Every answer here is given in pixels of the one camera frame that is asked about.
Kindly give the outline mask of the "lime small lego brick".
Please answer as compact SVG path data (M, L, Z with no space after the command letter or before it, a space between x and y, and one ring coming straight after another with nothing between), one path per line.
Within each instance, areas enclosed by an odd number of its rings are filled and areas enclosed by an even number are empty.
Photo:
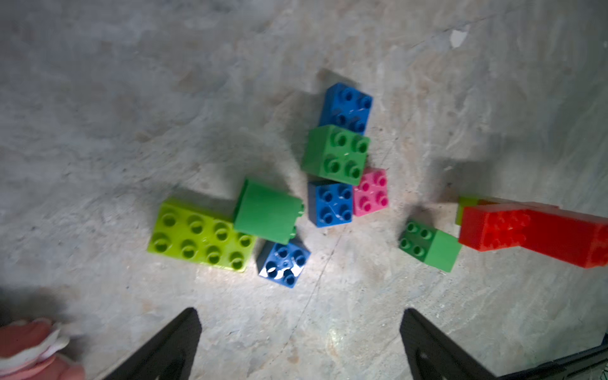
M458 201L458 210L456 214L455 224L457 226L462 225L464 210L467 207L478 206L480 199L476 196L460 196Z

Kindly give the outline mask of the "long red lego brick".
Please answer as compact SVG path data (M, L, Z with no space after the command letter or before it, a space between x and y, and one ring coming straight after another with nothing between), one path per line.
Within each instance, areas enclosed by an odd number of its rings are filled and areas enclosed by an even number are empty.
M607 219L555 207L465 207L459 242L479 252L522 247L584 269L607 265Z

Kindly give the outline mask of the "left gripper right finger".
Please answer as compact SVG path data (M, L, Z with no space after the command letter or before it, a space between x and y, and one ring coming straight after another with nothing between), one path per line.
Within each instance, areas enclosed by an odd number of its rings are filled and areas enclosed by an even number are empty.
M405 310L400 334L414 379L495 378L495 375L413 308Z

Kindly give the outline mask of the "dark green lego brick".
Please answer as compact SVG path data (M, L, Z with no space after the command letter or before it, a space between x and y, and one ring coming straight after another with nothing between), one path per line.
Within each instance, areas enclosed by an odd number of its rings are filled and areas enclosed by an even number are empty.
M308 134L301 169L310 175L358 186L362 180L371 139L329 124Z

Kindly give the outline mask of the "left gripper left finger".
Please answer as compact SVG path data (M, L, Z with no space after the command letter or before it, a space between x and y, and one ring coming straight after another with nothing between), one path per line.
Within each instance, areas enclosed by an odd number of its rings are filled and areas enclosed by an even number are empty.
M196 309L186 308L106 378L188 379L201 333Z

